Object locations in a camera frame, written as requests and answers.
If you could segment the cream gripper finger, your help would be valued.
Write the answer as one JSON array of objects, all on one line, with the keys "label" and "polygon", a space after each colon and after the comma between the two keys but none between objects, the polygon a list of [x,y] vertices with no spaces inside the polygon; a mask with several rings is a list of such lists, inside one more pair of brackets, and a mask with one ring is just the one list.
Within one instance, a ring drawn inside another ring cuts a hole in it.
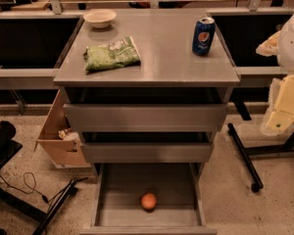
[{"label": "cream gripper finger", "polygon": [[260,44],[256,49],[256,53],[265,57],[276,56],[277,49],[278,49],[279,36],[280,36],[280,30],[277,31],[272,36],[270,36],[262,44]]},{"label": "cream gripper finger", "polygon": [[261,132],[276,136],[294,122],[294,73],[283,79],[274,78],[269,87],[269,106],[261,124]]}]

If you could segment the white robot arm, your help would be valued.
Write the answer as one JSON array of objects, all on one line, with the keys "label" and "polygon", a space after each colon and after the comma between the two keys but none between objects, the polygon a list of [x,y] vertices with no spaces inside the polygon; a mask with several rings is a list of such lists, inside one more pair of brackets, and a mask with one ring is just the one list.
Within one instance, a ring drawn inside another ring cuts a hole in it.
[{"label": "white robot arm", "polygon": [[272,80],[269,107],[261,125],[263,134],[278,135],[294,122],[294,14],[281,30],[257,47],[256,53],[276,56],[278,64],[287,70],[285,77]]}]

